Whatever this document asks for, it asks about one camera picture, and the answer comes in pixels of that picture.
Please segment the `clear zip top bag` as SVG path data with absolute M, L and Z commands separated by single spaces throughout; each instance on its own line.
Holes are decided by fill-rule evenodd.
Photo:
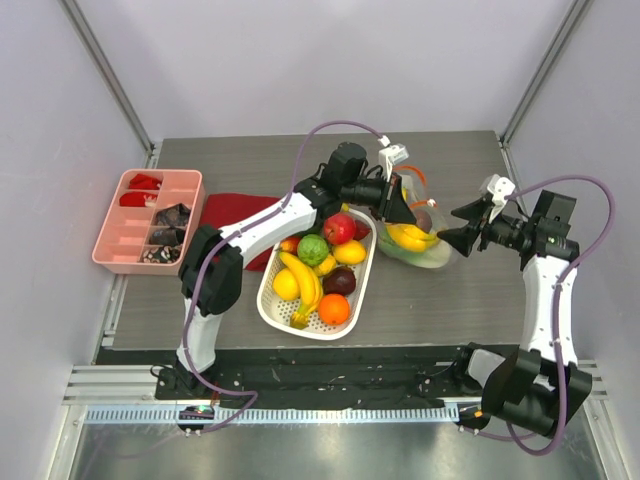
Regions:
M 388 257 L 423 269 L 444 268 L 451 260 L 452 248 L 437 234 L 448 225 L 435 199 L 428 195 L 427 177 L 416 166 L 397 166 L 402 178 L 402 195 L 416 223 L 378 223 L 377 246 Z

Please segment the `green white cabbage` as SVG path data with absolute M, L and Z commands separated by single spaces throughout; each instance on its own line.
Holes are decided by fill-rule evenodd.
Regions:
M 397 245 L 385 231 L 378 233 L 377 247 L 390 258 L 424 269 L 442 268 L 452 256 L 451 247 L 444 242 L 439 242 L 424 252 L 408 251 Z

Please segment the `yellow banana bunch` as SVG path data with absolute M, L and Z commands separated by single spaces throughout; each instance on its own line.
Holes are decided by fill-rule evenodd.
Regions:
M 412 192 L 407 188 L 402 189 L 402 194 L 412 212 L 415 209 L 425 209 L 429 212 L 433 225 L 430 233 L 421 231 L 415 224 L 386 224 L 386 233 L 401 248 L 411 252 L 424 252 L 428 248 L 440 242 L 437 237 L 436 220 L 439 214 L 437 203 L 433 199 L 413 200 Z

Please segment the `dark purple fig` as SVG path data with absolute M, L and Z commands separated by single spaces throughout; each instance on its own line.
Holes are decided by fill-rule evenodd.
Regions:
M 413 211 L 416 219 L 416 226 L 425 233 L 430 233 L 432 230 L 433 221 L 429 212 L 425 209 L 415 209 Z

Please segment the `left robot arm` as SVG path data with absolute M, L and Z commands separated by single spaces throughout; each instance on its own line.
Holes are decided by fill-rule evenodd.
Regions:
M 307 231 L 344 204 L 366 207 L 382 222 L 412 224 L 415 217 L 402 195 L 395 166 L 408 158 L 402 144 L 386 144 L 378 154 L 381 173 L 365 174 L 367 153 L 345 142 L 316 173 L 298 182 L 277 203 L 221 229 L 208 225 L 194 233 L 179 270 L 185 298 L 185 325 L 179 362 L 179 388 L 190 398 L 205 397 L 213 385 L 208 370 L 223 314 L 239 299 L 248 263 L 276 243 Z

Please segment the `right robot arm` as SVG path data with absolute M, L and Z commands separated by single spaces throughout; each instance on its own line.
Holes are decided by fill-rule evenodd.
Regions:
M 490 193 L 452 210 L 465 226 L 439 238 L 463 256 L 497 244 L 516 251 L 525 285 L 520 346 L 511 354 L 471 343 L 454 363 L 451 380 L 465 395 L 481 394 L 481 417 L 496 417 L 546 438 L 589 396 L 592 377 L 577 366 L 571 339 L 571 298 L 580 247 L 569 239 L 574 198 L 544 190 L 531 216 L 502 213 Z

